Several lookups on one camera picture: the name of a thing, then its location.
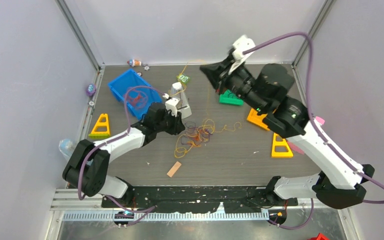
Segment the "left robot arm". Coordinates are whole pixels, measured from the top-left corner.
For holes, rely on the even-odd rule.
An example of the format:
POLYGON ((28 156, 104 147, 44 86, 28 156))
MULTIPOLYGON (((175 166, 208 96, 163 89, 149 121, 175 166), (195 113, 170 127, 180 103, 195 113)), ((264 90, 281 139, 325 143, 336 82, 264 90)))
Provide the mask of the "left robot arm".
POLYGON ((129 151, 153 141, 158 133, 178 135, 186 128, 177 109, 178 99, 165 103, 153 102, 143 119, 122 133, 92 142, 83 139, 77 143, 62 172, 62 178, 78 190, 80 199, 97 194, 114 197, 121 207, 133 202, 129 184, 121 178, 108 175, 109 164, 129 151))

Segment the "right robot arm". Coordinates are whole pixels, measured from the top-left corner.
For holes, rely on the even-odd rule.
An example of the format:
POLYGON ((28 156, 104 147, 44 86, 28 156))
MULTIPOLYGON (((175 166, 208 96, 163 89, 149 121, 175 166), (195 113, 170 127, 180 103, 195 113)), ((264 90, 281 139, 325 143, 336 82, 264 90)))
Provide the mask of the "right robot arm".
POLYGON ((274 176, 266 186, 265 198, 279 205, 291 198, 315 198, 333 209, 345 209, 364 201, 363 174, 373 176, 370 164, 344 161, 319 135, 320 124, 311 122, 306 106, 288 95, 294 78, 276 63, 263 66, 257 77, 244 64, 231 70, 231 62, 204 64, 200 71, 219 93, 230 91, 259 115, 269 130, 296 145, 320 168, 310 176, 287 178, 274 176))

